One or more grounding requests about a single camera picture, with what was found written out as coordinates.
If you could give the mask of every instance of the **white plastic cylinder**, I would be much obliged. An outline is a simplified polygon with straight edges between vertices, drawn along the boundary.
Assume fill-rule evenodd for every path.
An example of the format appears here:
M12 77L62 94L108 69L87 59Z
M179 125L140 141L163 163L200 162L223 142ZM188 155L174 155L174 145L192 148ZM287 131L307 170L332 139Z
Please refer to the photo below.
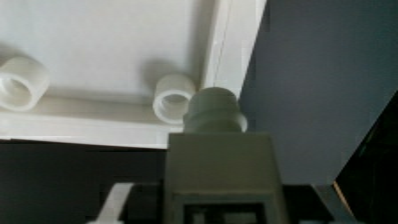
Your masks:
M232 92L218 87L195 94L183 117L183 132L245 132L247 118Z
M195 94L195 85L184 75L167 75L156 84L152 110L167 124L183 124L188 101Z
M0 107L10 111L30 110L48 85L44 66L32 59L14 57L0 67Z

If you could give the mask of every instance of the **plastic component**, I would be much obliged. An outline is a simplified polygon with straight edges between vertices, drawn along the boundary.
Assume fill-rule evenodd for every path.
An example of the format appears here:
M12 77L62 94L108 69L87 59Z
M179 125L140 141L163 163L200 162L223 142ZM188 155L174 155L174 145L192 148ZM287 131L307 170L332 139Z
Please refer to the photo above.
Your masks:
M101 213L97 215L97 219L94 222L87 224L122 224L119 219L122 206L128 199L129 190L133 187L133 183L117 183L112 187L108 198L103 204Z
M184 132L243 132L247 119L232 92L218 87L195 94L184 115Z
M48 71L28 58L12 58L0 68L0 106L12 111L33 108L48 89Z
M158 119L168 124L183 124L188 101L195 94L195 86L184 75L167 75L156 84L152 110Z

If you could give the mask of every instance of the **black surface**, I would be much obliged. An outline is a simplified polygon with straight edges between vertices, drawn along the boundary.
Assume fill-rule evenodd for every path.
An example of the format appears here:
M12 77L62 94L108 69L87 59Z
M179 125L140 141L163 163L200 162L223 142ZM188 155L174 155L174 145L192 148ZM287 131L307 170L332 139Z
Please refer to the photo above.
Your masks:
M369 224L398 223L398 94L337 176L353 215Z
M94 220L115 182L135 182L126 220L156 221L165 151L90 145L0 144L0 223Z

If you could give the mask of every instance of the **gray surface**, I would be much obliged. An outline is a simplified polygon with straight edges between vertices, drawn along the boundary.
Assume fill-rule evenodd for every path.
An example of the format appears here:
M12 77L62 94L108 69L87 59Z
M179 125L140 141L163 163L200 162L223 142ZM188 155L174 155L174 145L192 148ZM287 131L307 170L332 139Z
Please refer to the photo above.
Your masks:
M398 89L398 1L270 0L241 92L286 184L330 184Z

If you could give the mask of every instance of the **white plastic tray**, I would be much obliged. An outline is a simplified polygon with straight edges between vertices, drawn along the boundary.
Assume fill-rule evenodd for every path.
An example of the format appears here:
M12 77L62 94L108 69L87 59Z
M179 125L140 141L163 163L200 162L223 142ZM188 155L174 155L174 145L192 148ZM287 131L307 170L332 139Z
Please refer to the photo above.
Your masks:
M264 0L3 0L0 62L48 68L49 88L26 112L0 109L0 138L167 147L152 113L160 78L239 96Z

